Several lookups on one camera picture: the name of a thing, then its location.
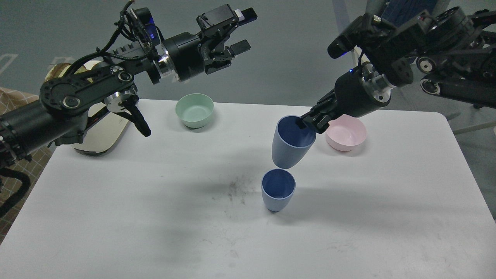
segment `green bowl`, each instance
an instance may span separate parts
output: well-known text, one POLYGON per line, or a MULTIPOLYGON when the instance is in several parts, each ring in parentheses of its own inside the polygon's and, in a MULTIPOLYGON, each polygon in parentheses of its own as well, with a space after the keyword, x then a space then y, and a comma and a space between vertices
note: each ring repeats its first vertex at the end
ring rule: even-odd
POLYGON ((186 95, 176 104, 176 114, 184 125, 200 128, 212 121, 214 102, 205 94, 186 95))

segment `table surface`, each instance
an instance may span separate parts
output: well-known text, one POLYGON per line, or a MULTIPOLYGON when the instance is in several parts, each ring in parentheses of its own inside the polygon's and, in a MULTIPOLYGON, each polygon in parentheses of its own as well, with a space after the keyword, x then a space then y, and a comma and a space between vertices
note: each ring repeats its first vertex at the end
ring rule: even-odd
POLYGON ((307 107, 215 104, 192 130, 139 104, 102 157, 57 148, 0 246, 0 278, 492 278, 496 226, 443 116, 377 111, 351 152, 323 135, 278 213, 274 128, 307 107))

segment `blue cup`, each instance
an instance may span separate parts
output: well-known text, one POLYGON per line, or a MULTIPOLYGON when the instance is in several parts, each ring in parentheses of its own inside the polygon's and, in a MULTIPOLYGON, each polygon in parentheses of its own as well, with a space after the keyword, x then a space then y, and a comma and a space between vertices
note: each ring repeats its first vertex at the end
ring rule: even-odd
POLYGON ((272 161, 282 169, 296 165, 315 142, 315 132, 308 127, 300 129, 296 124, 299 119, 289 115, 277 122, 272 141, 272 161))
POLYGON ((283 169, 273 169, 262 178, 262 199, 267 209, 281 211, 293 196, 295 178, 283 169))

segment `pink bowl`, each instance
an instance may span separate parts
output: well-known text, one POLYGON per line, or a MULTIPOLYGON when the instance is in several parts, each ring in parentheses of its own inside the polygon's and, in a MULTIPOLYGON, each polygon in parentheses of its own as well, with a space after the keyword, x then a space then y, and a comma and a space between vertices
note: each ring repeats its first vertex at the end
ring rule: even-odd
POLYGON ((343 114, 329 122, 325 131, 327 143, 339 151, 350 151, 359 146, 367 137, 367 129, 358 118, 343 114))

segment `cable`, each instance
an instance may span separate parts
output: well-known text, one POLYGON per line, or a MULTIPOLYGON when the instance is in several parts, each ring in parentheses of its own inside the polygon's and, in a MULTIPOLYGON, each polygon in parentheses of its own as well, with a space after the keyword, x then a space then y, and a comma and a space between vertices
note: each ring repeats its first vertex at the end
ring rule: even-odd
POLYGON ((137 41, 136 37, 133 35, 132 31, 127 29, 125 26, 123 26, 122 30, 121 30, 121 34, 126 37, 126 39, 130 40, 130 41, 137 41))
POLYGON ((112 54, 112 53, 108 53, 108 52, 104 53, 103 56, 108 56, 108 57, 112 57, 112 58, 116 58, 116 59, 120 59, 120 60, 124 60, 124 61, 137 61, 137 60, 141 60, 143 58, 148 57, 148 55, 150 55, 152 50, 153 50, 153 48, 149 48, 148 51, 144 55, 138 56, 138 57, 133 57, 133 58, 120 56, 120 55, 112 54))
POLYGON ((9 210, 12 209, 19 201, 24 197, 24 195, 28 192, 29 186, 31 185, 31 180, 29 179, 29 176, 26 174, 16 171, 16 170, 11 170, 7 168, 0 169, 0 175, 4 177, 11 177, 15 178, 17 180, 21 181, 21 186, 19 189, 12 194, 4 203, 2 206, 0 206, 0 218, 5 216, 9 210))
POLYGON ((86 55, 84 57, 81 57, 80 59, 76 60, 64 73, 64 76, 68 76, 70 74, 74 74, 80 67, 82 67, 86 62, 90 61, 93 58, 101 57, 102 54, 106 53, 107 50, 115 43, 117 40, 117 37, 121 34, 121 30, 124 26, 125 22, 125 15, 127 14, 127 9, 131 4, 134 3, 134 0, 130 0, 126 3, 124 8, 121 10, 121 15, 119 17, 119 21, 117 22, 117 29, 114 31, 112 36, 110 37, 110 40, 108 43, 100 50, 97 48, 97 51, 95 53, 86 55))
POLYGON ((360 56, 358 57, 358 67, 362 68, 362 57, 364 55, 364 51, 360 53, 360 56))

